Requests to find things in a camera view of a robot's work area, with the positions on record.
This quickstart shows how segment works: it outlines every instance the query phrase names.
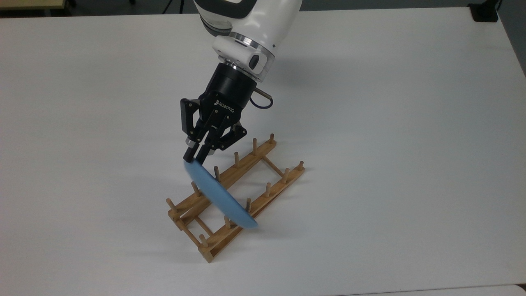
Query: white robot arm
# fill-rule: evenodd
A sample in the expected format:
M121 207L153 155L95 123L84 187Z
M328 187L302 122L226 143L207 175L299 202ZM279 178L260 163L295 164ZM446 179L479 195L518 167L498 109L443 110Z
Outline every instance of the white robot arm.
M301 0L194 0L205 28L216 39L213 49L222 61L205 92L196 100L181 100L183 131L189 146L184 156L191 162L203 137L196 160L224 150L246 135L239 120L258 82L272 65L276 51L289 31ZM199 120L193 124L193 114Z

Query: white table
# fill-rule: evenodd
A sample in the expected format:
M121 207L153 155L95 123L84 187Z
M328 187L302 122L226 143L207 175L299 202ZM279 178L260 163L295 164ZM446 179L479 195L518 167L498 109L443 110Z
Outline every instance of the white table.
M275 106L247 107L249 136L205 165L274 132L269 157L307 171L212 264L165 203L192 192L179 100L218 62L199 17L0 19L0 41L1 295L526 282L526 79L500 22L300 13L260 86ZM261 164L231 192L272 177Z

